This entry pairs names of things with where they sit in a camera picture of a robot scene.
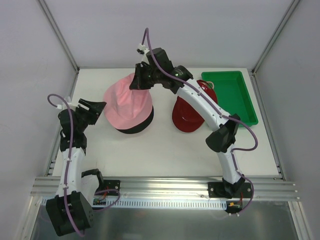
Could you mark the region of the light pink baseball cap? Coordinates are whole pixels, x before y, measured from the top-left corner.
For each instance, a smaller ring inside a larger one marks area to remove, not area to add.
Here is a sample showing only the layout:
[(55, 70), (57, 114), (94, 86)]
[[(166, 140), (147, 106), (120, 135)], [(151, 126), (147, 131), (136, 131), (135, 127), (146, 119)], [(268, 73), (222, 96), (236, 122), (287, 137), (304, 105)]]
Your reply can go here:
[(108, 122), (120, 130), (130, 129), (143, 122), (153, 108), (149, 90), (130, 90), (134, 73), (118, 80), (103, 95), (106, 102), (104, 115)]

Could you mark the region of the black baseball cap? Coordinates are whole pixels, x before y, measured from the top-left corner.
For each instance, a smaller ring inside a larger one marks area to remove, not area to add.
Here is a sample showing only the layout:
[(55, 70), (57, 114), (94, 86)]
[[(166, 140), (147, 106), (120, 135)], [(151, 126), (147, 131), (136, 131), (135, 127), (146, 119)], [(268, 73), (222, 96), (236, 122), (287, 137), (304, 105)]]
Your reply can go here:
[(117, 129), (117, 130), (127, 135), (137, 134), (145, 130), (152, 123), (153, 119), (154, 119), (154, 108), (152, 108), (150, 115), (140, 124), (128, 129)]

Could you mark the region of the red baseball cap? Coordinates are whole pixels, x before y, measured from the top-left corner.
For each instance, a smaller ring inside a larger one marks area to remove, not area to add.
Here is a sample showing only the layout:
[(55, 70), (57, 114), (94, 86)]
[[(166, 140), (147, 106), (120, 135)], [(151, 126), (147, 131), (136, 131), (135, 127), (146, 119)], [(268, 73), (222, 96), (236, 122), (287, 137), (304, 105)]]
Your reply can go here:
[[(197, 83), (217, 104), (218, 98), (214, 89), (207, 87), (204, 84), (204, 80), (197, 80)], [(192, 133), (196, 131), (205, 122), (201, 115), (179, 96), (176, 99), (171, 116), (175, 127), (184, 133)]]

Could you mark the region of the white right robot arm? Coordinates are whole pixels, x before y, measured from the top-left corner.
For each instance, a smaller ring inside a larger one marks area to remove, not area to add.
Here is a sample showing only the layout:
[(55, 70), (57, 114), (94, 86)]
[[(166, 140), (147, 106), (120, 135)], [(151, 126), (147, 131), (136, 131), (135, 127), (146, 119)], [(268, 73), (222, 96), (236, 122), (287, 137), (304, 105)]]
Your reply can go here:
[(239, 128), (239, 116), (229, 115), (220, 108), (187, 68), (182, 65), (173, 66), (164, 49), (158, 47), (150, 51), (140, 44), (137, 52), (142, 55), (142, 60), (135, 65), (134, 78), (129, 88), (149, 90), (155, 84), (161, 84), (185, 100), (204, 119), (212, 130), (205, 142), (216, 152), (222, 167), (222, 182), (213, 187), (213, 192), (227, 199), (236, 197), (242, 192), (245, 182), (232, 153)]

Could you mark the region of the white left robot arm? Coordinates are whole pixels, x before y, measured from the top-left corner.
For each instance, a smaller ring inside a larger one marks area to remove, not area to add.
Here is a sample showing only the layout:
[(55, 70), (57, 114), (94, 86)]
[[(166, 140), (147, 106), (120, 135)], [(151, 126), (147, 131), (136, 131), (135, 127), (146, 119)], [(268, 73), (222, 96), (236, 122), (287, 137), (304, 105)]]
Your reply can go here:
[(55, 196), (46, 202), (45, 208), (59, 237), (71, 233), (82, 237), (93, 226), (93, 198), (104, 191), (105, 182), (97, 168), (82, 170), (87, 153), (85, 130), (96, 124), (105, 106), (104, 101), (82, 98), (77, 106), (65, 99), (55, 106), (60, 110), (57, 117), (61, 126), (62, 174)]

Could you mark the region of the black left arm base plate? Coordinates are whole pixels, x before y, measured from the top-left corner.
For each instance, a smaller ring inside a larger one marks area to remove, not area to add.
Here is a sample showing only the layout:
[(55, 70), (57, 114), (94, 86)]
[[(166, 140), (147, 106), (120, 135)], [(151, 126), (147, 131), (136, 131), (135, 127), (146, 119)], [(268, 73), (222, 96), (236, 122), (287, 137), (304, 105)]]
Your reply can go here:
[(118, 179), (104, 179), (102, 186), (100, 186), (95, 192), (96, 196), (100, 196), (100, 198), (108, 197), (108, 196), (117, 196), (116, 192), (121, 189), (121, 181)]

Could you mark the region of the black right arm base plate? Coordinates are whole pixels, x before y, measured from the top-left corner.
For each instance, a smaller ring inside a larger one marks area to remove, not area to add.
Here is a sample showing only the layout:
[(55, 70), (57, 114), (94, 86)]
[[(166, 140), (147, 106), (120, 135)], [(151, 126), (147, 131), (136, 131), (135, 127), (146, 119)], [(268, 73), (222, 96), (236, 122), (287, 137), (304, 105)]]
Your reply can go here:
[(226, 198), (226, 199), (250, 199), (253, 195), (252, 186), (248, 182), (230, 184), (226, 181), (209, 182), (209, 198)]

